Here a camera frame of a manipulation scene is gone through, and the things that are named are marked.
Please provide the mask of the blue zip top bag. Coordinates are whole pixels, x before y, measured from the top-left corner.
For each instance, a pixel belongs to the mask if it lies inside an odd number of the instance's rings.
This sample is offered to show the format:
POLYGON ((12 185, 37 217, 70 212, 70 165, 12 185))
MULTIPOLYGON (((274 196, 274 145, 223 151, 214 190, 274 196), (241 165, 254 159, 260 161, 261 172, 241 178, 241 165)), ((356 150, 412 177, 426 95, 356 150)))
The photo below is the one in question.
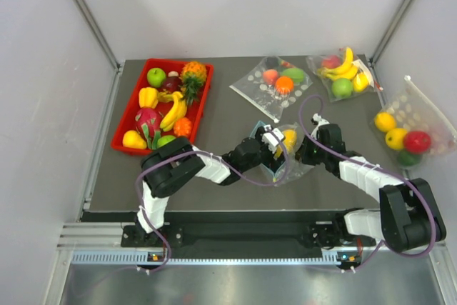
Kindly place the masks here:
MULTIPOLYGON (((286 158, 286 163, 276 173, 271 173, 260 164, 262 172, 265 174, 265 176, 268 177, 268 180, 276 186, 284 185, 288 182, 300 179, 313 169, 313 166, 302 164, 298 162, 298 160, 295 157, 296 152, 298 151, 303 139, 305 138, 303 129, 298 125, 298 123, 295 122, 293 124, 280 125, 278 129, 281 132, 286 129, 296 130, 298 134, 298 139, 293 151, 290 154, 288 154, 287 152, 286 154, 284 154, 286 158)), ((281 152, 283 151, 281 150, 281 148, 279 148, 276 152, 276 156, 279 156, 281 152)))

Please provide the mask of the yellow lemon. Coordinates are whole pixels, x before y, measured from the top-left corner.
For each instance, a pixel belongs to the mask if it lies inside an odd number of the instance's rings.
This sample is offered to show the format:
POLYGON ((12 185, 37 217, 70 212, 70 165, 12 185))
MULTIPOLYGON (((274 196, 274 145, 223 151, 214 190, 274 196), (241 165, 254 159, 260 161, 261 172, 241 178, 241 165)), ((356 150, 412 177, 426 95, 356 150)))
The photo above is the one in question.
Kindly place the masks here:
POLYGON ((286 147, 287 153, 290 154, 296 145, 298 134, 296 130, 293 129, 283 130, 282 133, 284 135, 283 144, 286 147))

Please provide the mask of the small orange pumpkin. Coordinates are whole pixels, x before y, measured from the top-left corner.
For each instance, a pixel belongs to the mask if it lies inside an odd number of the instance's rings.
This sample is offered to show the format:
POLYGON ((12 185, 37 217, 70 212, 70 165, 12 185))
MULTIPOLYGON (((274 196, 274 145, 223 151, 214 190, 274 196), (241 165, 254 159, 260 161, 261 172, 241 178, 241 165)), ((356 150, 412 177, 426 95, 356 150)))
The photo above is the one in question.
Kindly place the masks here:
POLYGON ((174 124, 174 135, 189 138, 192 132, 193 124, 190 119, 182 117, 174 124))

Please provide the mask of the toy pineapple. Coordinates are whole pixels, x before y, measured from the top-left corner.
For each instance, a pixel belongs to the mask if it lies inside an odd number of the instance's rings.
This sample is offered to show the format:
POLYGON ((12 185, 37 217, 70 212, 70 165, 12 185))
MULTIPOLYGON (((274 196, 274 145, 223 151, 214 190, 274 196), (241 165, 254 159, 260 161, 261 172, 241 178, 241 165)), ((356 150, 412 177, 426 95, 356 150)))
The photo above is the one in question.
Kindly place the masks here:
POLYGON ((180 74, 181 92, 188 106, 197 100, 201 88, 206 83, 206 66, 198 61, 188 62, 180 74))

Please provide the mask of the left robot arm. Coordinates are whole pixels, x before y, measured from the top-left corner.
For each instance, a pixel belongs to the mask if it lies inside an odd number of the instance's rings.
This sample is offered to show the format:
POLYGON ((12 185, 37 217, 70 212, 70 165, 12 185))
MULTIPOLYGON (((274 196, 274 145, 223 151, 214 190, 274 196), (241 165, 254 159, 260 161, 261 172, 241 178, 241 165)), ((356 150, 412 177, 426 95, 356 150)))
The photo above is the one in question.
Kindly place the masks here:
POLYGON ((291 159, 280 131, 248 137, 221 156, 200 150, 184 137, 155 150, 141 162, 141 173, 135 181, 140 201, 136 215, 138 238, 149 246, 160 241, 169 198, 193 178, 229 186, 260 165, 285 168, 282 177, 271 185, 287 175, 291 159))

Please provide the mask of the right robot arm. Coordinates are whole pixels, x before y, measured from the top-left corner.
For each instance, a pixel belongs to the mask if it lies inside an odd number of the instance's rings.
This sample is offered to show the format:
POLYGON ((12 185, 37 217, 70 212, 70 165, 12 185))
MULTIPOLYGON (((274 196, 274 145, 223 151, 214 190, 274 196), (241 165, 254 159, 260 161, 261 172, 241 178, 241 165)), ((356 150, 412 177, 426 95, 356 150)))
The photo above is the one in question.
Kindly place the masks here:
POLYGON ((367 236, 402 254, 446 238, 446 226, 426 180, 405 179, 371 164, 346 149, 339 125, 318 118, 312 122, 315 128, 305 134, 296 160, 308 166, 324 165, 327 172, 379 205, 377 210, 350 209, 340 216, 333 227, 338 243, 348 245, 358 236, 367 236))

